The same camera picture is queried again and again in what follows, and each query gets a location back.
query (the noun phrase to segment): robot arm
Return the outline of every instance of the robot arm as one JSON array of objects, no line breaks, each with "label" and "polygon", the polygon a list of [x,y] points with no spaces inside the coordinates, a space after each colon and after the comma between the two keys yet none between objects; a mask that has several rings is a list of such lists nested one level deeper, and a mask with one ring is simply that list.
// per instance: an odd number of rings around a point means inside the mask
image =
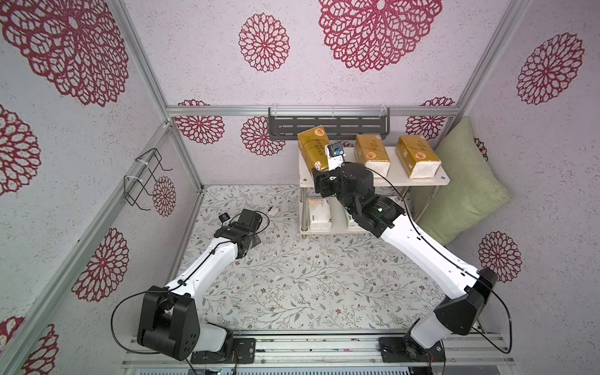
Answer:
[{"label": "robot arm", "polygon": [[222,226],[202,255],[165,287],[144,294],[137,343],[183,361],[192,352],[217,352],[228,357],[232,335],[212,324],[199,324],[196,306],[225,267],[260,243],[262,217],[242,210],[238,221]]},{"label": "robot arm", "polygon": [[444,291],[445,299],[404,336],[404,349],[418,359],[451,333],[469,333],[486,305],[497,275],[479,271],[440,245],[414,223],[410,214],[393,200],[374,193],[373,174],[362,164],[345,163],[341,143],[328,147],[327,172],[313,169],[315,192],[335,196],[352,218],[376,237],[404,252]]}]

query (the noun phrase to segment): red flower pattern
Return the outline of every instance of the red flower pattern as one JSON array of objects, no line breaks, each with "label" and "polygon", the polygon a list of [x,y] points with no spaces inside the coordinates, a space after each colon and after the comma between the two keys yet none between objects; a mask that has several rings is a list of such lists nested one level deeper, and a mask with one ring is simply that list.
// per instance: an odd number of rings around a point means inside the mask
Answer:
[{"label": "red flower pattern", "polygon": [[129,57],[103,0],[2,0],[0,23],[4,39],[62,95],[104,107],[125,91]]},{"label": "red flower pattern", "polygon": [[381,70],[429,34],[442,0],[319,0],[325,45],[347,68]]},{"label": "red flower pattern", "polygon": [[527,104],[557,97],[577,76],[585,50],[576,34],[555,35],[527,58],[518,77],[517,92]]},{"label": "red flower pattern", "polygon": [[78,299],[100,302],[123,281],[128,263],[127,240],[116,228],[110,228],[71,291]]},{"label": "red flower pattern", "polygon": [[474,138],[474,141],[475,141],[475,145],[481,151],[481,154],[484,156],[484,159],[486,161],[488,161],[488,158],[487,158],[487,148],[485,148],[485,144],[483,143],[483,141],[481,139],[479,139],[479,138]]},{"label": "red flower pattern", "polygon": [[152,189],[154,208],[161,216],[169,216],[175,209],[175,185],[167,176],[160,176]]},{"label": "red flower pattern", "polygon": [[29,185],[40,165],[40,146],[29,125],[0,105],[0,196]]},{"label": "red flower pattern", "polygon": [[503,283],[512,281],[521,272],[521,252],[506,233],[491,232],[481,239],[479,260],[490,267]]},{"label": "red flower pattern", "polygon": [[[180,106],[208,106],[202,100],[184,100],[178,103]],[[187,116],[176,117],[175,123],[189,139],[207,145],[215,143],[223,137],[225,127],[221,116]]]},{"label": "red flower pattern", "polygon": [[244,60],[257,71],[274,71],[286,61],[289,38],[281,22],[265,13],[254,14],[239,32],[239,47]]},{"label": "red flower pattern", "polygon": [[252,117],[242,126],[242,142],[247,149],[257,155],[275,155],[286,144],[283,140],[272,140],[269,137],[267,121],[264,116]]},{"label": "red flower pattern", "polygon": [[38,340],[34,351],[21,368],[25,371],[23,375],[48,375],[54,369],[54,361],[58,354],[58,334],[54,328],[54,324],[46,327],[46,334]]},{"label": "red flower pattern", "polygon": [[[446,97],[427,100],[422,106],[451,106],[454,100]],[[406,132],[408,134],[421,134],[425,139],[434,139],[444,126],[444,116],[411,116],[406,121]]]},{"label": "red flower pattern", "polygon": [[0,353],[13,336],[13,333],[23,323],[23,317],[11,316],[7,320],[0,323]]}]

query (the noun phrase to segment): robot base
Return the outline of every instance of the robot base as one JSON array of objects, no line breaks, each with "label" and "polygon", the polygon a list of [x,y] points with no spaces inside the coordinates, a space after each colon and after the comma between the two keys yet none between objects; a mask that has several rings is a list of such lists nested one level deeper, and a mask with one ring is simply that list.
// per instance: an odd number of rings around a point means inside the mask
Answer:
[{"label": "robot base", "polygon": [[442,342],[438,341],[426,350],[423,354],[419,354],[416,359],[408,357],[404,348],[404,338],[402,337],[380,337],[379,338],[379,351],[381,352],[381,358],[383,363],[407,363],[407,362],[443,362],[445,360],[445,353],[442,349]]},{"label": "robot base", "polygon": [[255,348],[256,339],[254,338],[234,338],[232,352],[238,351],[237,358],[235,354],[224,358],[214,352],[193,352],[190,362],[194,365],[234,364],[236,361],[239,364],[251,364],[254,363]]}]

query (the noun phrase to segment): purple wall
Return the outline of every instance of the purple wall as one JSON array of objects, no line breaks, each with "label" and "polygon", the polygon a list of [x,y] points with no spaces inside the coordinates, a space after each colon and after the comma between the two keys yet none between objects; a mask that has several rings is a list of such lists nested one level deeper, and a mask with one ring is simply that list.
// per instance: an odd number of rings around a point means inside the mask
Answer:
[{"label": "purple wall", "polygon": [[[125,3],[170,105],[447,106],[508,0]],[[423,132],[436,144],[443,121],[423,123],[394,117],[386,141]],[[297,146],[269,140],[265,118],[178,125],[204,184],[298,183]]]},{"label": "purple wall", "polygon": [[[449,248],[504,281],[525,374],[600,364],[599,17],[593,0],[534,2],[469,114],[512,200]],[[483,321],[508,331],[497,302]]]}]

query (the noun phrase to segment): table surface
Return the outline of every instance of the table surface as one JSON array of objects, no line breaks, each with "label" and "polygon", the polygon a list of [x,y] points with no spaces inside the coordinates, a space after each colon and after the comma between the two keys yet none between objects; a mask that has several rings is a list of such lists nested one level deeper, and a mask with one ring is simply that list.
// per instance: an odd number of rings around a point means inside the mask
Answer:
[{"label": "table surface", "polygon": [[[448,185],[450,183],[450,179],[448,175],[444,171],[443,167],[439,167],[436,175],[433,178],[409,178],[408,174],[404,170],[402,164],[400,164],[400,160],[396,155],[396,147],[386,147],[385,151],[388,153],[391,165],[389,167],[389,172],[386,178],[392,183],[394,186],[443,186]],[[344,156],[346,161],[356,162],[356,156],[354,155],[354,147],[344,147]],[[313,188],[314,182],[313,177],[311,176],[308,168],[306,167],[306,163],[302,158],[302,154],[300,150],[298,150],[298,167],[299,167],[299,175],[300,175],[300,187],[308,187]],[[380,186],[389,186],[389,184],[381,177],[374,175],[373,185],[376,187]]]}]

